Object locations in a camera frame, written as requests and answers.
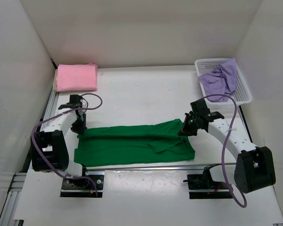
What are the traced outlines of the green t shirt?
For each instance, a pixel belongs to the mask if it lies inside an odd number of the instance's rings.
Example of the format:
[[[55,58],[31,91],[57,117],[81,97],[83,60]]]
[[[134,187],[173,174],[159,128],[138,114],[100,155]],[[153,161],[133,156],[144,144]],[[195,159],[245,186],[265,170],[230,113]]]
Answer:
[[[74,161],[86,167],[189,161],[195,158],[188,137],[178,135],[180,119],[155,125],[87,129],[78,135]]]

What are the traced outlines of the beige t shirt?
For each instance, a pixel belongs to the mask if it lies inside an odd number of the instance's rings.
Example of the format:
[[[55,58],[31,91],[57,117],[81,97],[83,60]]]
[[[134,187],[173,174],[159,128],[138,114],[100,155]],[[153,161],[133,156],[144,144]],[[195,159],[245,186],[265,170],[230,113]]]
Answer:
[[[56,69],[55,74],[54,74],[54,80],[53,80],[53,83],[52,83],[52,90],[54,92],[57,92],[57,74],[58,74],[58,70]]]

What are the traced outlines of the pink t shirt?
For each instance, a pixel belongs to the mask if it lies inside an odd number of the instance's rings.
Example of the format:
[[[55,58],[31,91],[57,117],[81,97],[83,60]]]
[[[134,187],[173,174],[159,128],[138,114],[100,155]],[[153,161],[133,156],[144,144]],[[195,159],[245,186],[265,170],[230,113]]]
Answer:
[[[93,63],[86,65],[59,65],[57,68],[57,92],[96,91],[98,66]]]

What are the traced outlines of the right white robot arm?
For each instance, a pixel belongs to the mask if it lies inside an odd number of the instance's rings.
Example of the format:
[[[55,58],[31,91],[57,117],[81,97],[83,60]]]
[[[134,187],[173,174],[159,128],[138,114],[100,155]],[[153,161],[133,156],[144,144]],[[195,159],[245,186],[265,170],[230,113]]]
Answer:
[[[221,113],[211,112],[203,99],[191,103],[191,111],[185,114],[183,127],[178,135],[196,136],[200,129],[224,144],[236,160],[229,182],[235,184],[240,191],[246,194],[276,183],[271,150],[244,139],[230,127]]]

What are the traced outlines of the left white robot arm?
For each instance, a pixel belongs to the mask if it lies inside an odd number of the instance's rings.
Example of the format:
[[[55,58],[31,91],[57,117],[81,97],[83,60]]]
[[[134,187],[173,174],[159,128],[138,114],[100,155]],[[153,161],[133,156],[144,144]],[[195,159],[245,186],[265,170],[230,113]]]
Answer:
[[[69,159],[65,141],[65,135],[69,130],[82,135],[87,129],[86,113],[85,110],[82,110],[87,105],[82,96],[78,94],[70,95],[69,102],[60,105],[58,108],[58,114],[62,115],[53,119],[43,130],[34,133],[35,141],[31,142],[32,167],[34,171],[52,172],[52,169],[37,151],[37,148],[39,148],[47,161],[69,183],[76,185],[80,189],[86,188],[89,185],[89,176],[85,174],[86,167]]]

